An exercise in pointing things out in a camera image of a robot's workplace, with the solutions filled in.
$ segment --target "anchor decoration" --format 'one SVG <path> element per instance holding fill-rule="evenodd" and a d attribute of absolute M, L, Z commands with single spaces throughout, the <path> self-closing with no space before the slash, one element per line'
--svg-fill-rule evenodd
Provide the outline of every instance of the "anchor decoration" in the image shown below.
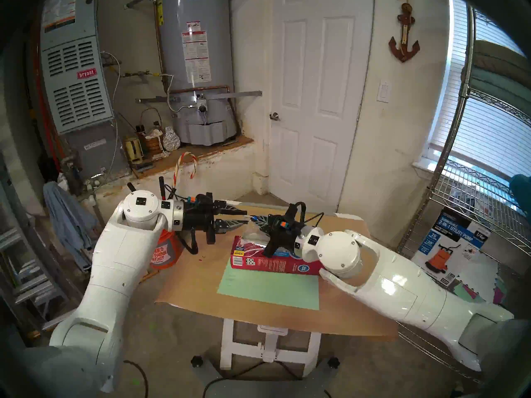
<path fill-rule="evenodd" d="M 402 4 L 402 14 L 397 16 L 398 21 L 401 24 L 402 37 L 400 40 L 400 48 L 397 48 L 397 42 L 394 37 L 391 37 L 389 40 L 389 48 L 395 57 L 397 57 L 403 63 L 407 60 L 413 58 L 417 52 L 421 50 L 421 46 L 418 44 L 418 41 L 415 41 L 411 51 L 407 50 L 407 41 L 409 36 L 409 30 L 411 26 L 415 23 L 415 19 L 411 16 L 413 12 L 413 7 L 409 2 Z"/>

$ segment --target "light switch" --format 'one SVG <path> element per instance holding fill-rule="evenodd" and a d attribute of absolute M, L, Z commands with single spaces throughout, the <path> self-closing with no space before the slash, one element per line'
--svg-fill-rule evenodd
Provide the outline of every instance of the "light switch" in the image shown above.
<path fill-rule="evenodd" d="M 376 97 L 376 101 L 389 102 L 390 95 L 391 95 L 391 83 L 388 81 L 380 81 L 380 86 L 378 87 L 378 96 Z"/>

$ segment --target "blue cloth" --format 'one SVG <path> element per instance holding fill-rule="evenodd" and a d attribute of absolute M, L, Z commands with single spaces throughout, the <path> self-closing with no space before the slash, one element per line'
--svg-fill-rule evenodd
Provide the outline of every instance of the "blue cloth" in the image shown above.
<path fill-rule="evenodd" d="M 98 224 L 96 217 L 55 182 L 44 184 L 43 192 L 51 225 L 57 238 L 72 254 L 78 267 L 87 269 L 90 263 L 81 253 L 81 249 L 90 249 L 94 246 L 90 233 Z"/>
<path fill-rule="evenodd" d="M 531 224 L 531 177 L 516 174 L 509 182 L 509 188 L 516 202 L 527 215 L 527 221 Z"/>

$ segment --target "gray water heater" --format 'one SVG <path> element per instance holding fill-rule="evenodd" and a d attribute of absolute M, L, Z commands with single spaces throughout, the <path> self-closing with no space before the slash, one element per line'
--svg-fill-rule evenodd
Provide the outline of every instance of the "gray water heater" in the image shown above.
<path fill-rule="evenodd" d="M 236 134 L 228 99 L 234 89 L 229 0 L 159 0 L 160 46 L 171 90 L 174 127 L 183 142 L 212 145 Z"/>

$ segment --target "brown paper surface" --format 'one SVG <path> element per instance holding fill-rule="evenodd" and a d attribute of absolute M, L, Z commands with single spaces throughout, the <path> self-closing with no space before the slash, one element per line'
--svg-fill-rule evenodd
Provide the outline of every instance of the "brown paper surface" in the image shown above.
<path fill-rule="evenodd" d="M 258 206 L 240 205 L 238 208 L 247 210 L 249 215 L 284 213 L 282 210 Z M 325 215 L 319 226 L 324 232 L 350 229 L 370 236 L 367 224 L 361 220 Z M 319 311 L 218 294 L 218 285 L 227 265 L 234 237 L 241 235 L 242 231 L 243 227 L 240 227 L 225 235 L 216 235 L 214 245 L 207 245 L 205 233 L 198 231 L 196 238 L 199 253 L 192 255 L 183 251 L 171 268 L 171 274 L 156 302 L 167 302 L 196 313 L 258 325 L 323 334 L 370 336 L 378 340 L 396 339 L 398 330 L 395 321 L 356 301 L 320 277 Z M 372 272 L 375 260 L 369 254 L 362 252 L 364 268 L 361 277 L 350 280 L 350 284 L 365 282 Z"/>

